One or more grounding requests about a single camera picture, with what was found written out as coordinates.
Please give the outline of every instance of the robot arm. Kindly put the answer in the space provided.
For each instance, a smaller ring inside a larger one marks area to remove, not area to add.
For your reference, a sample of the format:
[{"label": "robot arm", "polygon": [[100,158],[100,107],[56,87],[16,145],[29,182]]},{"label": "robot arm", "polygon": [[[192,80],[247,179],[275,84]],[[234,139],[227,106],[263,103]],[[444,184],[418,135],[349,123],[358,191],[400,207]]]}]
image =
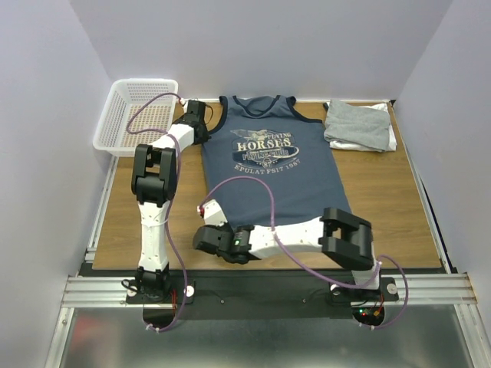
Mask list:
[{"label": "robot arm", "polygon": [[[199,207],[198,211],[205,225],[194,236],[195,249],[242,265],[283,253],[269,227],[240,226],[234,231],[215,200]],[[338,229],[341,230],[341,238],[333,236]],[[340,209],[325,209],[322,217],[307,222],[276,226],[275,232],[290,253],[323,253],[342,268],[350,270],[357,285],[369,281],[375,271],[370,222]],[[378,288],[379,278],[366,287],[371,290]]]},{"label": "robot arm", "polygon": [[189,101],[187,112],[176,120],[169,134],[152,145],[140,144],[135,149],[131,191],[137,197],[141,216],[141,256],[134,284],[141,294],[167,296],[169,259],[166,253],[165,221],[170,201],[176,195],[176,142],[182,152],[188,146],[209,139],[205,125],[206,105]]}]

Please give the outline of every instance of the armhole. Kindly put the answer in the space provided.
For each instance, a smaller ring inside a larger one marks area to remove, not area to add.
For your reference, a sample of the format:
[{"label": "armhole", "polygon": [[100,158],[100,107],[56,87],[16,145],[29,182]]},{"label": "armhole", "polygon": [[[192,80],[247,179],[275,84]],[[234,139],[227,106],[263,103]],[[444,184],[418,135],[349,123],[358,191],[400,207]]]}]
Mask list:
[{"label": "armhole", "polygon": [[322,120],[320,119],[311,119],[309,117],[304,117],[301,113],[299,113],[293,105],[295,105],[295,102],[297,102],[297,99],[294,98],[293,96],[286,97],[286,103],[288,104],[288,108],[292,112],[293,116],[296,117],[297,119],[301,121],[305,121],[306,123],[320,123],[322,124]]},{"label": "armhole", "polygon": [[222,129],[223,124],[225,124],[225,120],[227,119],[227,113],[229,111],[229,101],[227,100],[227,97],[220,96],[219,102],[222,105],[222,116],[220,117],[220,120],[218,121],[216,126],[209,131],[210,134],[214,134]]}]

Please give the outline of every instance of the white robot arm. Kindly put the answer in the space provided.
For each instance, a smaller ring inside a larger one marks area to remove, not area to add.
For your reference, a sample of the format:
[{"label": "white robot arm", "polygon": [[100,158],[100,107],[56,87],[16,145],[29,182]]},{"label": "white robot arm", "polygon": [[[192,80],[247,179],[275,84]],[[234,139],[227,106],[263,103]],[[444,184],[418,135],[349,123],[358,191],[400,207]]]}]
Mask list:
[{"label": "white robot arm", "polygon": [[[233,231],[215,199],[198,207],[198,213],[205,226],[196,232],[193,239],[195,249],[242,264],[284,253],[270,227],[241,226]],[[338,228],[341,229],[341,239],[332,236]],[[371,225],[347,212],[326,209],[322,217],[276,226],[275,233],[290,253],[324,253],[343,268],[351,270],[356,285],[367,283],[376,270]],[[375,278],[364,288],[376,290],[379,281]]]}]

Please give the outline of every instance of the white wall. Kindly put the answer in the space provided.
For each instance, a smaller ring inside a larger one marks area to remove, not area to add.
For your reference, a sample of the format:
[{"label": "white wall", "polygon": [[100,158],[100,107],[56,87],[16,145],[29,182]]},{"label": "white wall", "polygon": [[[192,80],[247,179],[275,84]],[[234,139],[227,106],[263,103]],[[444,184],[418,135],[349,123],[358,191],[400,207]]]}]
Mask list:
[{"label": "white wall", "polygon": [[491,2],[455,0],[396,102],[445,243],[491,334]]},{"label": "white wall", "polygon": [[36,367],[101,194],[110,81],[66,0],[2,2],[0,34],[0,366]]},{"label": "white wall", "polygon": [[396,98],[451,0],[70,0],[107,73],[185,97]]}]

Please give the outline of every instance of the white plastic basket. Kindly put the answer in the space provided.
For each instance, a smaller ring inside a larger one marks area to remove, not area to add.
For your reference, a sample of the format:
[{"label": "white plastic basket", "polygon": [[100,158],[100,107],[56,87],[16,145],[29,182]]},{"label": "white plastic basket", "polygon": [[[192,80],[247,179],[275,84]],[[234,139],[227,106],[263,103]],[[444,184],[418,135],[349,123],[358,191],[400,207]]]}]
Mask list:
[{"label": "white plastic basket", "polygon": [[[152,143],[162,133],[145,132],[128,134],[128,120],[148,100],[165,92],[177,93],[177,82],[170,79],[120,79],[113,83],[106,104],[99,119],[93,144],[96,150],[112,153],[114,156],[133,157],[135,147],[140,143]],[[172,123],[176,98],[161,97],[132,122],[130,130],[158,128],[168,130]]]}]

